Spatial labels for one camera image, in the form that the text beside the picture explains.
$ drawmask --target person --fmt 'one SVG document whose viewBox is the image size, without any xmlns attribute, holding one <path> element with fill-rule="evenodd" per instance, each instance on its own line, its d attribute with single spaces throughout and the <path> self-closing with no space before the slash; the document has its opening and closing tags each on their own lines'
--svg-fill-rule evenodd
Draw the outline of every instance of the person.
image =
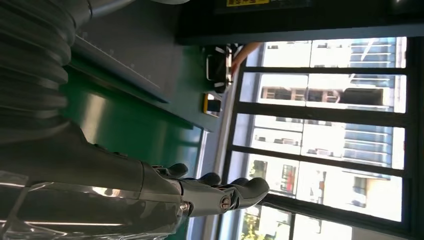
<svg viewBox="0 0 424 240">
<path fill-rule="evenodd" d="M 243 46 L 240 52 L 233 58 L 231 62 L 231 75 L 233 76 L 240 68 L 240 64 L 249 56 L 249 54 L 255 51 L 262 42 L 251 42 Z"/>
</svg>

